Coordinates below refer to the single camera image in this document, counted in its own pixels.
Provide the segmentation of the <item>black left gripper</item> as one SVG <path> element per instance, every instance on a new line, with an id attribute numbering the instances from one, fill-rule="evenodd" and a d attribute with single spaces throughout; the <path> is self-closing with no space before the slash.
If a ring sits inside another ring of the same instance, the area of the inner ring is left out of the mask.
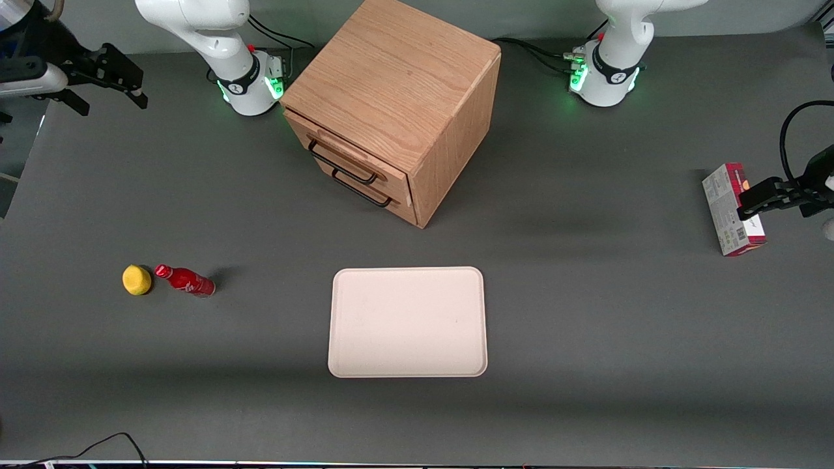
<path id="1" fill-rule="evenodd" d="M 772 210 L 798 206 L 801 216 L 810 218 L 833 208 L 833 145 L 811 157 L 793 187 L 778 177 L 766 178 L 740 193 L 738 217 L 745 221 Z"/>

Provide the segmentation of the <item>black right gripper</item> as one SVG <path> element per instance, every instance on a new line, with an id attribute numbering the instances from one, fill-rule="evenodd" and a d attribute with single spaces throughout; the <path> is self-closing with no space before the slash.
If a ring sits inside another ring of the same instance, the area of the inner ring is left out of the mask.
<path id="1" fill-rule="evenodd" d="M 41 16 L 24 18 L 13 27 L 13 80 L 42 77 L 50 63 L 66 74 L 70 84 L 93 83 L 99 70 L 106 88 L 123 93 L 140 109 L 148 107 L 142 68 L 116 45 L 102 44 L 96 58 L 95 51 L 83 47 L 63 23 L 50 23 Z"/>

